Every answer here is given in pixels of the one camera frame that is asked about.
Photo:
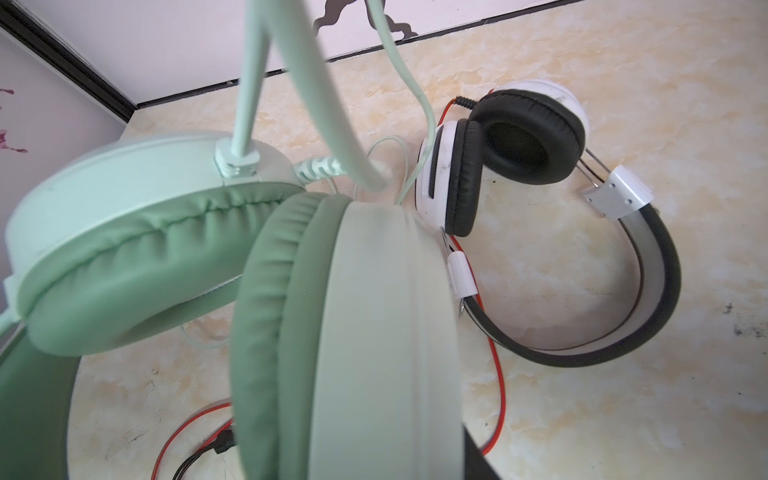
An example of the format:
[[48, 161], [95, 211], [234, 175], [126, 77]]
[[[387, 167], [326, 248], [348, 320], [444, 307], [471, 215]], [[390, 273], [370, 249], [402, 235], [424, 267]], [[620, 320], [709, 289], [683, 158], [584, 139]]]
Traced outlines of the mint green headphones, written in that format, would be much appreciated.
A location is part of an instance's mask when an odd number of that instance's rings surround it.
[[65, 479], [80, 359], [234, 305], [234, 438], [249, 479], [460, 479], [456, 313], [403, 208], [305, 190], [258, 143], [119, 142], [32, 190], [7, 227], [1, 475]]

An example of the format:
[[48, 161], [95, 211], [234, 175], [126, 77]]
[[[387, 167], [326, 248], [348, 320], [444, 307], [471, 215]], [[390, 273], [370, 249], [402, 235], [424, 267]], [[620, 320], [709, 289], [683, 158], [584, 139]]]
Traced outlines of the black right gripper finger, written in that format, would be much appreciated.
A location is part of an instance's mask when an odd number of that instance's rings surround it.
[[464, 433], [464, 480], [500, 480], [480, 448], [475, 444], [466, 427]]

